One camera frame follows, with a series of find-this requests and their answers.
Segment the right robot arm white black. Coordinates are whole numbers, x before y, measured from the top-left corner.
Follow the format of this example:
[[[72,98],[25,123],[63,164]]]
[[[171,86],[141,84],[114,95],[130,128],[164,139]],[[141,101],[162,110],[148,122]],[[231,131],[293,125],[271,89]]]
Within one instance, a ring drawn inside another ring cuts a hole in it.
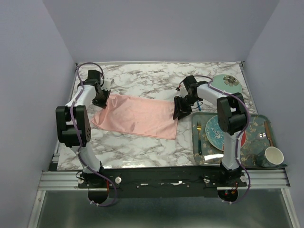
[[[192,106],[197,101],[207,100],[217,106],[218,124],[224,132],[224,156],[220,164],[218,180],[229,186],[240,179],[242,169],[240,161],[241,139],[247,129],[250,114],[241,93],[228,93],[211,85],[210,81],[198,82],[196,76],[185,77],[180,84],[185,86],[187,94],[174,98],[173,119],[181,119],[191,114]]]

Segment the pink cloth napkin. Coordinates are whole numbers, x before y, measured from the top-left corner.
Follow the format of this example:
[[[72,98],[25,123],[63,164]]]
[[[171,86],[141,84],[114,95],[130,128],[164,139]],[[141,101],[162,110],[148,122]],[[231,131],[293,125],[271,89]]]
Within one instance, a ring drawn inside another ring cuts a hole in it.
[[[173,112],[174,102],[112,94],[91,122],[106,131],[174,140],[178,121]]]

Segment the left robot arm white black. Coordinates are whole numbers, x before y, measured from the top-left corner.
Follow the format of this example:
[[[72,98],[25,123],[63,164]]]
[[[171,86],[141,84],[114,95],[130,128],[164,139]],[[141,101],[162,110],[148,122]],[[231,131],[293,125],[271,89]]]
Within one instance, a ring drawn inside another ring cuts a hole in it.
[[[110,82],[105,80],[103,70],[89,70],[87,79],[80,80],[73,98],[56,108],[58,140],[79,159],[83,167],[80,178],[83,183],[96,188],[109,184],[109,179],[102,173],[103,165],[90,144],[92,133],[87,108],[93,104],[105,109],[110,92]]]

